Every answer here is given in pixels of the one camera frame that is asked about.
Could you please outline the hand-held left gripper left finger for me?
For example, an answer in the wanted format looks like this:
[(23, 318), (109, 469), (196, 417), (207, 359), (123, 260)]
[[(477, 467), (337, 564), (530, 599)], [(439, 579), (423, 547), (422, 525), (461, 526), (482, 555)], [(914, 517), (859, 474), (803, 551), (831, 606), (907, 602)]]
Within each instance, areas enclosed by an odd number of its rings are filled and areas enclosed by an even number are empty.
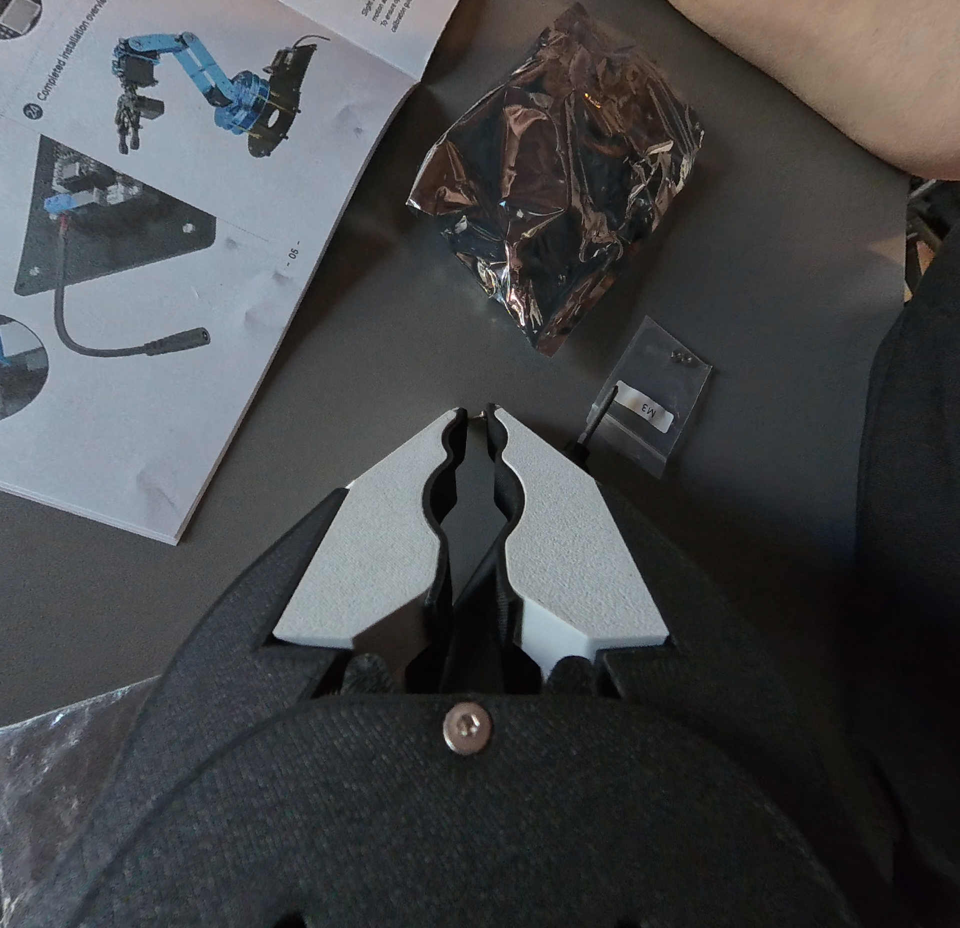
[(326, 648), (426, 648), (449, 580), (440, 521), (455, 504), (467, 412), (453, 408), (355, 478), (273, 628)]

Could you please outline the printed instruction booklet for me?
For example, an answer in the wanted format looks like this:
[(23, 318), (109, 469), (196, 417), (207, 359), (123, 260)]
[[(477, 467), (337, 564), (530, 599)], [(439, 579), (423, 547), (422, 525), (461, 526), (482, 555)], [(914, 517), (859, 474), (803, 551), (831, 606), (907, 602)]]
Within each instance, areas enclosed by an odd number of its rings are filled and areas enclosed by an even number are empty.
[(2, 0), (2, 489), (175, 543), (460, 0)]

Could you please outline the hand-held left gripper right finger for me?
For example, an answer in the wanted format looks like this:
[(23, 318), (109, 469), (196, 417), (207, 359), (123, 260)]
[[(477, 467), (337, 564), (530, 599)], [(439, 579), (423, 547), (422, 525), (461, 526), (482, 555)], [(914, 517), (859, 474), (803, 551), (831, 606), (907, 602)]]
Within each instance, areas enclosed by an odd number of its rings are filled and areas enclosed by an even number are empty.
[(502, 544), (518, 647), (547, 678), (569, 657), (663, 646), (665, 619), (598, 482), (501, 406), (486, 419), (498, 472), (519, 494)]

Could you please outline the person's black clothing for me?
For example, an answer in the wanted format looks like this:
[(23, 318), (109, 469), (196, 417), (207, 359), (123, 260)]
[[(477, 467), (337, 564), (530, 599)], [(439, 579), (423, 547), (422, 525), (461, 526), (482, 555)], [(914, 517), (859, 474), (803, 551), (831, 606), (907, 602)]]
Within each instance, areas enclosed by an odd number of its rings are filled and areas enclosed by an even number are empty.
[(958, 926), (959, 232), (870, 370), (846, 629), (853, 724), (895, 817), (894, 889)]

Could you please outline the silver foil bag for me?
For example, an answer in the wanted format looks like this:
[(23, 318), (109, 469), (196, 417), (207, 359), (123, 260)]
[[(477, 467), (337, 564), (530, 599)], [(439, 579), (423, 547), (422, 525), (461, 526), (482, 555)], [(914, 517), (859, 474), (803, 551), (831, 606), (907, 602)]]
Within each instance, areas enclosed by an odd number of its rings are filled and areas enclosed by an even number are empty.
[(664, 220), (703, 138), (651, 59), (576, 3), (432, 146), (407, 205), (550, 357)]

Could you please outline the large clear plastic bag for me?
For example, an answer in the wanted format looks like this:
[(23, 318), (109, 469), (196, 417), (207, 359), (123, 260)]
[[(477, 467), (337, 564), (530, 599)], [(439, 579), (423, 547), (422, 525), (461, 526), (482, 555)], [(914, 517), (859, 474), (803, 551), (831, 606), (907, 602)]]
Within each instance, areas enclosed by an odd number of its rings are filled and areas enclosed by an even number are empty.
[(25, 926), (157, 677), (1, 729), (2, 926)]

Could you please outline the dark grey desk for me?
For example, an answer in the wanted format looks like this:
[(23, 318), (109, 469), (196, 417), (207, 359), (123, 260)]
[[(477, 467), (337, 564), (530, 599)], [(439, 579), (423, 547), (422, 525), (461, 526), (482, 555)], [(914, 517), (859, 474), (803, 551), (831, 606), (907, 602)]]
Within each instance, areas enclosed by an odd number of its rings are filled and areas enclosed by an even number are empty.
[[(646, 47), (704, 143), (652, 253), (544, 358), (404, 202), (429, 144), (575, 1)], [(663, 479), (602, 442), (591, 469), (756, 625), (816, 730), (840, 727), (835, 612), (907, 187), (666, 0), (463, 0), (183, 541), (2, 496), (2, 724), (159, 673), (236, 574), (444, 409), (495, 400), (566, 441), (650, 316), (713, 366), (699, 414)]]

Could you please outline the white labelled clear bag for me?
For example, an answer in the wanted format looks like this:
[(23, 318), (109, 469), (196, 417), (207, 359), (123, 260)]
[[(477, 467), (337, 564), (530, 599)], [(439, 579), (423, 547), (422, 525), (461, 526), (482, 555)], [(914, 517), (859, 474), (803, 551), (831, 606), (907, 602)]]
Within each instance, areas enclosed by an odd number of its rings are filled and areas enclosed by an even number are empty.
[(625, 458), (661, 478), (695, 416), (714, 368), (651, 317), (641, 322), (611, 371), (615, 389), (597, 434)]

